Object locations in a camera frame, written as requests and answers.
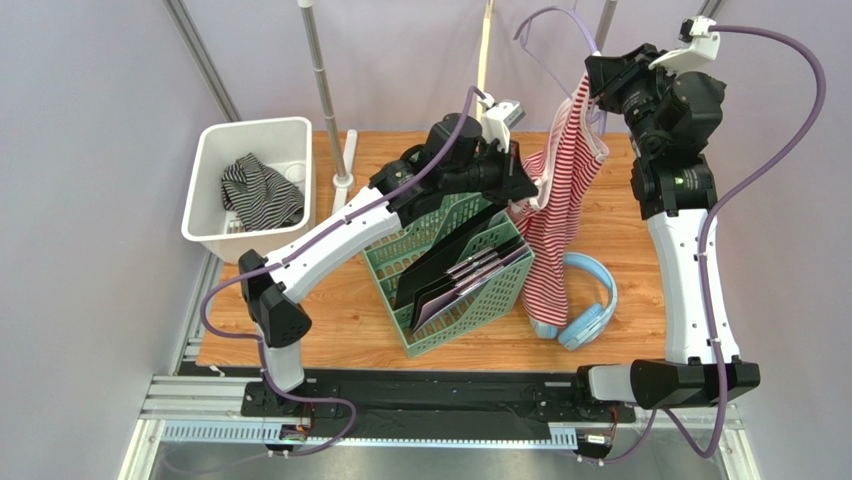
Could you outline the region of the red white striped tank top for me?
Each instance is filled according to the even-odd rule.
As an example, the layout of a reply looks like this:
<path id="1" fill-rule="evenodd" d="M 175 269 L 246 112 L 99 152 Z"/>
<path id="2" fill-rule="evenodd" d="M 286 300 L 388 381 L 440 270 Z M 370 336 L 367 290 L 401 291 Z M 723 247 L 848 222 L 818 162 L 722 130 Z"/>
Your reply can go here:
<path id="1" fill-rule="evenodd" d="M 538 196 L 508 210 L 534 253 L 520 298 L 537 337 L 568 324 L 563 254 L 579 230 L 583 198 L 610 151 L 590 125 L 590 80 L 584 75 L 558 108 L 543 148 L 523 160 Z"/>

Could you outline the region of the blue headphones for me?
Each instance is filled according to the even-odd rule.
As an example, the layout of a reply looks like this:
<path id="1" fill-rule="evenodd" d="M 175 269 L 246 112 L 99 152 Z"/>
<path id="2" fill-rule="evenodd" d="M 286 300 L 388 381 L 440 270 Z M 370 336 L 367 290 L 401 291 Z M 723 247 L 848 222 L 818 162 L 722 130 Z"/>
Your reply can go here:
<path id="1" fill-rule="evenodd" d="M 538 338 L 556 340 L 565 349 L 576 351 L 596 340 L 609 325 L 618 306 L 619 290 L 614 275 L 599 260 L 579 252 L 562 253 L 557 259 L 553 268 L 542 270 L 533 265 L 522 289 L 522 304 Z M 606 301 L 590 303 L 571 317 L 566 269 L 591 276 L 606 290 Z"/>

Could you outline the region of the pink booklets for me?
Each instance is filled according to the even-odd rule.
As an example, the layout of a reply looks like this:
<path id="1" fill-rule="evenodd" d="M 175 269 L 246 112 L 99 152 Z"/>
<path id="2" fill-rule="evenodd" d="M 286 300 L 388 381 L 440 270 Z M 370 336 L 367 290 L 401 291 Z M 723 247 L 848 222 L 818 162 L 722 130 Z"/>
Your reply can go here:
<path id="1" fill-rule="evenodd" d="M 488 247 L 467 257 L 415 293 L 410 330 L 413 333 L 422 330 L 439 314 L 445 313 L 498 273 L 531 254 L 531 249 L 525 244 L 511 245 L 504 242 L 496 248 Z"/>

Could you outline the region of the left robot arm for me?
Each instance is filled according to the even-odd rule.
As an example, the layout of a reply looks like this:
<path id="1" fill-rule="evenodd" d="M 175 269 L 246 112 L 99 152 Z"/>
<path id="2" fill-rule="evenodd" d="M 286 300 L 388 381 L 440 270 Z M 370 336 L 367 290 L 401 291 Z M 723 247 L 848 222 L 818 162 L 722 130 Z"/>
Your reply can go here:
<path id="1" fill-rule="evenodd" d="M 437 210 L 448 195 L 479 193 L 498 208 L 537 195 L 510 134 L 522 117 L 499 107 L 479 120 L 448 114 L 424 143 L 385 164 L 309 233 L 267 256 L 250 250 L 239 258 L 241 293 L 261 337 L 268 384 L 289 392 L 303 383 L 300 341 L 312 321 L 301 302 L 341 264 Z"/>

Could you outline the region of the purple plastic hanger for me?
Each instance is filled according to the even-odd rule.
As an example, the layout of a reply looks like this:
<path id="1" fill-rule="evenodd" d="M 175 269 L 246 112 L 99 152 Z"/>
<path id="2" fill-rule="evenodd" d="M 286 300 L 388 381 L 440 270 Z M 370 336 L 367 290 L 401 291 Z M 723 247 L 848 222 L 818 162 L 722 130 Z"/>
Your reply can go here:
<path id="1" fill-rule="evenodd" d="M 513 34 L 521 51 L 542 69 L 564 98 L 572 96 L 582 60 L 602 47 L 577 7 L 577 1 L 540 7 L 523 19 Z"/>

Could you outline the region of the cream wooden hanger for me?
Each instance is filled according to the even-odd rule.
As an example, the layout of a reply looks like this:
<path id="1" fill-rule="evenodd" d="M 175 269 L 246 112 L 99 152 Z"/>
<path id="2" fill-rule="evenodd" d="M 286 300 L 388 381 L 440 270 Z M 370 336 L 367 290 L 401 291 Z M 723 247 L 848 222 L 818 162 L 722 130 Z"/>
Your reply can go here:
<path id="1" fill-rule="evenodd" d="M 487 79 L 487 71 L 488 71 L 488 57 L 489 57 L 489 46 L 490 46 L 490 34 L 491 34 L 491 25 L 492 25 L 492 16 L 494 12 L 495 1 L 487 0 L 485 2 L 483 19 L 481 25 L 481 35 L 480 35 L 480 48 L 478 54 L 478 62 L 477 62 L 477 78 L 476 78 L 476 87 L 485 92 L 486 90 L 486 79 Z"/>

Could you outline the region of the left white rack foot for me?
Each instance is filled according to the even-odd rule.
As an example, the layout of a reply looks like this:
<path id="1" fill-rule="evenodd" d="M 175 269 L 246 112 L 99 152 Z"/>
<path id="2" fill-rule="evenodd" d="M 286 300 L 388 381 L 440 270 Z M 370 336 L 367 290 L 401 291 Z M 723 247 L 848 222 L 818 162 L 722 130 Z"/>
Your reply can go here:
<path id="1" fill-rule="evenodd" d="M 354 163 L 358 143 L 358 131 L 349 129 L 343 146 L 337 138 L 331 139 L 332 160 L 334 161 L 335 174 L 332 177 L 334 186 L 334 197 L 331 213 L 339 211 L 346 203 L 349 193 L 354 189 Z"/>

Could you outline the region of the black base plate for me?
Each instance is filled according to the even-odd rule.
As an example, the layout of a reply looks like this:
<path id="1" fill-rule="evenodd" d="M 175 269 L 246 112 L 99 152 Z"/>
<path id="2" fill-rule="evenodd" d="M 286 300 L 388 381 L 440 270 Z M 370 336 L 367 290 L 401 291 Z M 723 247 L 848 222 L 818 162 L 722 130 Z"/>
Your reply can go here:
<path id="1" fill-rule="evenodd" d="M 261 381 L 240 395 L 243 417 L 307 422 L 313 438 L 352 421 L 350 439 L 548 440 L 553 423 L 633 424 L 627 407 L 584 403 L 571 373 L 309 369 L 300 398 L 344 399 L 356 409 L 304 405 L 276 396 Z"/>

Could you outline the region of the white plastic basket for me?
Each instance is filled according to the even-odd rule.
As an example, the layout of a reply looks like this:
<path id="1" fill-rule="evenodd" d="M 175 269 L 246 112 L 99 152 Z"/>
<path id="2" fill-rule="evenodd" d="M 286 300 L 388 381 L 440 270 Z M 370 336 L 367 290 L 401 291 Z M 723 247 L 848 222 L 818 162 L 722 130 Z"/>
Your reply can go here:
<path id="1" fill-rule="evenodd" d="M 246 251 L 267 254 L 298 239 L 316 225 L 316 168 L 313 125 L 299 117 L 283 117 L 213 125 L 199 138 L 181 232 L 225 263 L 235 264 Z M 252 154 L 264 166 L 291 182 L 303 196 L 303 214 L 292 226 L 248 231 L 242 217 L 225 208 L 222 176 Z"/>

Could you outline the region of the black white striped tank top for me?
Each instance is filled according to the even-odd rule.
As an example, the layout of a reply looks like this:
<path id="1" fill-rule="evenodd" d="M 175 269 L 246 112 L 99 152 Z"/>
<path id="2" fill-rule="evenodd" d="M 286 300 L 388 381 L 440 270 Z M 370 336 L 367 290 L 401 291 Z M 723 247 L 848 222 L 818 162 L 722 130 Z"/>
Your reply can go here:
<path id="1" fill-rule="evenodd" d="M 253 153 L 228 165 L 220 180 L 223 207 L 236 213 L 246 231 L 287 228 L 304 219 L 302 191 Z"/>

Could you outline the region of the green plastic file organizer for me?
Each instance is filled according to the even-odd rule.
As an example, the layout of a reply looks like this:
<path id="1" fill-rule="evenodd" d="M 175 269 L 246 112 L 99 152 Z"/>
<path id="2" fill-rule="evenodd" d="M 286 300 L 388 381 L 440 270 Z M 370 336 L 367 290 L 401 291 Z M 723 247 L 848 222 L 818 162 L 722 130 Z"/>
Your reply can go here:
<path id="1" fill-rule="evenodd" d="M 507 315 L 535 255 L 502 210 L 456 194 L 363 257 L 413 359 Z"/>

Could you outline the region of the black folder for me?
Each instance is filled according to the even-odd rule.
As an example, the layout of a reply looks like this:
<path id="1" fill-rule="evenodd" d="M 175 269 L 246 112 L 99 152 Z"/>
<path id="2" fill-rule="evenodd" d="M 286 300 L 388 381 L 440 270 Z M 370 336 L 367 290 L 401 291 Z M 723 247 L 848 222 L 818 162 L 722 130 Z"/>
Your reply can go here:
<path id="1" fill-rule="evenodd" d="M 525 241 L 506 220 L 502 209 L 489 205 L 452 228 L 449 233 L 420 255 L 400 275 L 397 283 L 394 307 L 412 308 L 408 319 L 408 328 L 414 308 L 415 293 L 422 287 L 437 280 L 447 270 L 464 261 L 467 257 L 479 253 L 488 247 L 496 248 L 509 242 L 511 245 Z"/>

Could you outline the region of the left rack pole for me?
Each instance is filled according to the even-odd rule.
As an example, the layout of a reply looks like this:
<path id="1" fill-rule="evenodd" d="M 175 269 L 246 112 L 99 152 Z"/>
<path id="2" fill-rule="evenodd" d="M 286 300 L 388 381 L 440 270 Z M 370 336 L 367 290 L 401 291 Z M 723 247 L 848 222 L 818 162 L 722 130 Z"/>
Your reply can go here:
<path id="1" fill-rule="evenodd" d="M 323 111 L 323 116 L 326 125 L 326 132 L 329 137 L 330 147 L 331 139 L 339 139 L 339 130 L 335 117 L 330 85 L 327 78 L 327 72 L 324 64 L 319 32 L 317 29 L 316 19 L 314 15 L 313 0 L 298 0 L 297 4 L 300 8 L 302 20 L 307 36 L 308 47 L 310 50 L 312 67 L 316 79 L 316 85 L 319 93 L 320 103 Z"/>

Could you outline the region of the aluminium frame rail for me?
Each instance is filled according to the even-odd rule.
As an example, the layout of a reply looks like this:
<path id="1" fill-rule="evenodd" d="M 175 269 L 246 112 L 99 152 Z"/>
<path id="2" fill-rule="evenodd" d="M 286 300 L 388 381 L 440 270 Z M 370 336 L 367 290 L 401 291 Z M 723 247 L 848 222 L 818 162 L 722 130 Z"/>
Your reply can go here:
<path id="1" fill-rule="evenodd" d="M 739 413 L 677 421 L 582 404 L 566 373 L 313 369 L 293 401 L 257 369 L 155 376 L 123 479 L 756 479 Z"/>

